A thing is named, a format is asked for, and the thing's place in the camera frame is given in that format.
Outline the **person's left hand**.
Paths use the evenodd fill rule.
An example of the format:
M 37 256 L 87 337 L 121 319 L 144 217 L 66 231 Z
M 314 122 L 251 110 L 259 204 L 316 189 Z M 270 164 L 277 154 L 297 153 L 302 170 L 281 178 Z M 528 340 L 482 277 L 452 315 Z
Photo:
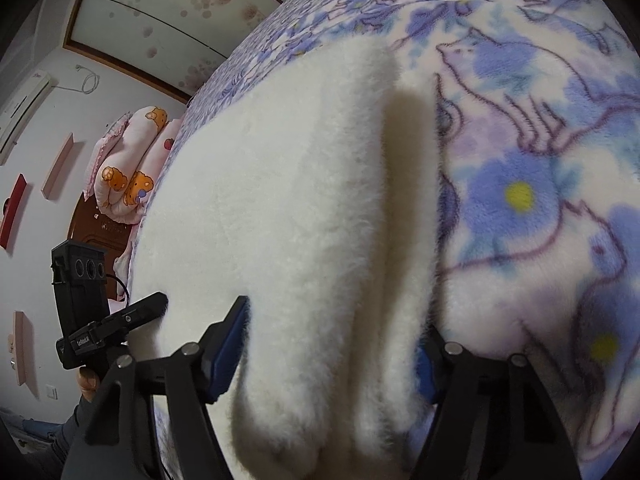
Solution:
M 76 380 L 81 396 L 87 402 L 91 402 L 100 388 L 100 378 L 98 375 L 92 370 L 89 370 L 88 367 L 83 366 L 78 368 Z

